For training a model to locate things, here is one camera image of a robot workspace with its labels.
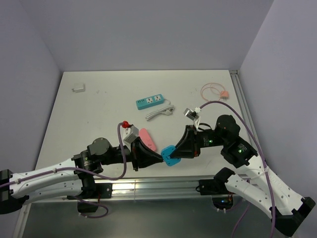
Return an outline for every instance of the wall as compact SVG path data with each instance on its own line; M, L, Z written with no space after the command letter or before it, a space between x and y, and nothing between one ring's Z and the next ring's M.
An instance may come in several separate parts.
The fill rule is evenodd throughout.
M239 69L273 0L21 0L63 71Z
M275 0L240 71L271 167L317 201L317 1ZM317 208L299 234L315 237Z
M0 1L0 170L34 169L60 71L18 0ZM2 238L18 212L0 215Z

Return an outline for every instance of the white power cord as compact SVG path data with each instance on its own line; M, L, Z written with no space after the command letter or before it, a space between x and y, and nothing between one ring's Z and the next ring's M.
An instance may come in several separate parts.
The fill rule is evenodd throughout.
M152 119L153 117L156 117L157 115L160 115L160 114L165 114L165 115L167 115L167 116L172 115L172 114L173 114L173 111L174 111L174 109L175 109L175 106L174 106L174 105L171 105L171 104L170 104L170 100L168 100L168 99L164 99L164 101L168 101L168 105L167 105L166 107L147 114L147 115L145 116L145 119L146 119L146 120L150 120L150 119Z

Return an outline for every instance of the power strip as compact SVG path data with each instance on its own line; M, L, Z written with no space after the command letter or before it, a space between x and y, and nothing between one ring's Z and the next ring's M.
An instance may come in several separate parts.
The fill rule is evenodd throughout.
M162 94L157 94L154 96L150 96L147 98L143 98L140 100L136 101L137 104L137 108L139 110L145 109L145 108L149 108L149 107L153 107L159 104L162 104L164 102L164 97Z

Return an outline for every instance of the white table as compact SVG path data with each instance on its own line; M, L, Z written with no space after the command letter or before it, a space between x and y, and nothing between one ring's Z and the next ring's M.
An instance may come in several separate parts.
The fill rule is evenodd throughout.
M85 83L86 91L72 92L74 84L79 82ZM123 120L139 129L145 127L160 153L164 147L176 145L184 133L185 125L192 124L183 112L186 108L194 109L205 102L200 90L209 82L221 83L229 92L226 102L241 114L228 70L65 72L36 168L71 158L98 137L105 137L113 146L117 146L116 127ZM175 111L171 116L160 115L148 122L145 115L162 105L139 111L135 101L160 93L175 105ZM217 100L217 96L212 93L206 92L206 97ZM223 105L209 105L201 112L201 122L214 127L216 119L222 114L233 113ZM245 128L237 117L235 119L241 127L240 136L249 141ZM220 155L220 150L221 147L204 148L199 157L182 159L173 167L161 163L135 172L129 163L125 177L215 175L223 167L233 168ZM117 164L103 168L103 175L116 177L122 173L123 166Z

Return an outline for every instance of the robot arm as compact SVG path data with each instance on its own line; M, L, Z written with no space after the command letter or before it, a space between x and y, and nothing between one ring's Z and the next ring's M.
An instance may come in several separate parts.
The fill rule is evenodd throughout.
M188 117L195 124L200 120L198 112L187 109L184 114L189 115ZM214 177L218 186L225 185L228 191L244 197L265 212L269 218L272 218L274 209L275 227L284 235L292 236L316 203L310 197L304 198L293 191L269 167L263 168L263 160L256 150L239 136L240 127L232 116L220 116L214 131L211 131L213 136L221 138L223 145L221 155L236 168L235 172L246 174L261 190L243 181L228 168L223 168ZM272 208L266 172L272 187L275 208Z
M98 138L87 150L59 164L25 173L0 171L0 214L17 211L22 205L46 198L64 195L90 198L96 191L93 176L103 171L102 165L123 163L122 153L136 171L163 162L162 157L144 145L139 137L131 143L131 152L126 146L122 152L105 138Z
M124 146L123 151L120 147L112 147L105 138L98 138L87 150L57 165L18 174L9 170L1 171L0 214L16 211L23 204L44 198L62 195L90 198L96 190L93 175L103 171L102 165L123 163L123 154L126 161L131 162L133 169L137 171L139 168L162 162L173 166L179 163L181 158L199 156L202 148L223 146L221 155L236 168L235 172L247 174L261 189L245 182L227 168L217 173L214 180L228 191L244 197L272 218L271 197L262 159L256 150L239 136L240 127L234 118L222 115L217 119L214 130L210 128L198 131L198 113L199 110L185 111L186 116L194 121L194 125L187 125L176 146L163 149L161 155L150 150L139 137L132 140L131 150ZM294 192L270 169L267 169L267 172L276 200L275 227L283 234L292 236L315 206L315 202L310 197L303 198Z

